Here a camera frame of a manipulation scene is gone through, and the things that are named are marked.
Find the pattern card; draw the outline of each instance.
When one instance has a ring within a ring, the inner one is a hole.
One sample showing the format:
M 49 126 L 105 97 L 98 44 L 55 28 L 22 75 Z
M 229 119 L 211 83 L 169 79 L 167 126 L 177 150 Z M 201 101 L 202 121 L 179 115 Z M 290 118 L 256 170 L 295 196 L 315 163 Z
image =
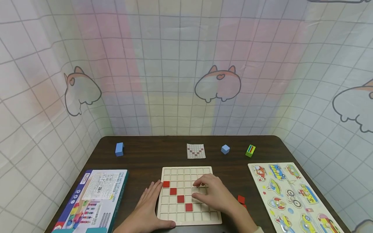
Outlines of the pattern card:
M 188 159 L 206 158 L 203 144 L 187 144 L 186 150 Z
M 278 233 L 344 233 L 294 163 L 247 166 Z
M 207 185 L 194 187 L 193 183 L 203 174 L 210 173 L 211 167 L 162 168 L 163 188 L 159 194 L 157 217 L 175 221 L 176 226 L 221 224 L 219 211 L 192 198 L 195 192 L 209 193 Z

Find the red square tile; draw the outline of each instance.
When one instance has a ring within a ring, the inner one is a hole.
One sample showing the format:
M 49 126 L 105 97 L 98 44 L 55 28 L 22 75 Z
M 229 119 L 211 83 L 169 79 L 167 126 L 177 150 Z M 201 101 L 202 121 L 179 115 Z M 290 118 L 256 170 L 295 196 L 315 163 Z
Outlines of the red square tile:
M 176 195 L 177 188 L 170 188 L 170 195 Z
M 178 203 L 184 203 L 184 195 L 178 196 Z
M 186 212 L 192 212 L 193 211 L 193 204 L 192 203 L 185 204 L 185 211 Z
M 241 204 L 244 204 L 244 203 L 245 203 L 245 198 L 244 198 L 243 196 L 238 195 L 237 200 L 238 200 L 238 202 L 241 203 Z
M 163 187 L 164 188 L 169 188 L 170 187 L 170 182 L 169 181 L 163 181 Z

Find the rainbow striped block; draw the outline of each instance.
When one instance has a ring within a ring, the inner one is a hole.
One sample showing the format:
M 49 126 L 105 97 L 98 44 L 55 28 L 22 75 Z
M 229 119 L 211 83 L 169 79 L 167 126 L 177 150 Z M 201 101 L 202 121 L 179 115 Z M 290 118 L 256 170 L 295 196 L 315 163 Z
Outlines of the rainbow striped block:
M 249 146 L 249 148 L 247 148 L 247 151 L 246 151 L 246 153 L 245 153 L 245 155 L 247 156 L 247 157 L 252 157 L 252 155 L 253 155 L 253 153 L 254 153 L 254 151 L 255 151 L 255 146 L 253 146 L 253 145 L 250 145 Z

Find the dark brown table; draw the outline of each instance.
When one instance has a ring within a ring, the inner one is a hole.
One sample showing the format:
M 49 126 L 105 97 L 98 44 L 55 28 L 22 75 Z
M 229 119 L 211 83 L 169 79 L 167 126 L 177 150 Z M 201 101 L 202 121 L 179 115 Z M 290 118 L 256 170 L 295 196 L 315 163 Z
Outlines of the dark brown table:
M 116 143 L 125 145 L 124 156 L 115 156 Z M 206 159 L 187 159 L 186 144 L 204 144 Z M 224 155 L 220 150 L 227 144 L 231 149 Z M 252 158 L 245 151 L 256 146 Z M 129 178 L 115 221 L 115 228 L 132 212 L 145 187 L 161 178 L 162 167 L 212 166 L 214 175 L 237 197 L 246 197 L 246 205 L 255 223 L 265 233 L 275 233 L 264 203 L 254 183 L 247 164 L 270 162 L 294 162 L 315 190 L 320 200 L 333 215 L 342 230 L 350 232 L 333 208 L 326 201 L 306 172 L 295 160 L 281 139 L 276 136 L 107 136 L 102 138 L 77 180 L 55 214 L 45 232 L 51 232 L 66 203 L 87 169 L 128 169 Z M 223 224 L 211 226 L 177 227 L 174 232 L 235 232 L 230 219 L 222 214 Z

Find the blue cube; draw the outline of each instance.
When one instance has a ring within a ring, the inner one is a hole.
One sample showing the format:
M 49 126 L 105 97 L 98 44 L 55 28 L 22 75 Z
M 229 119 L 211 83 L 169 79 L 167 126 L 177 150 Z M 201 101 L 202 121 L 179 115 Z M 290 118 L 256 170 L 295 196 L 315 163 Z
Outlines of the blue cube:
M 223 154 L 228 154 L 229 150 L 230 150 L 229 146 L 227 146 L 227 145 L 222 146 Z
M 124 149 L 124 145 L 122 142 L 120 143 L 117 143 L 117 146 L 115 148 L 115 155 L 118 157 L 118 156 L 123 156 L 123 149 Z

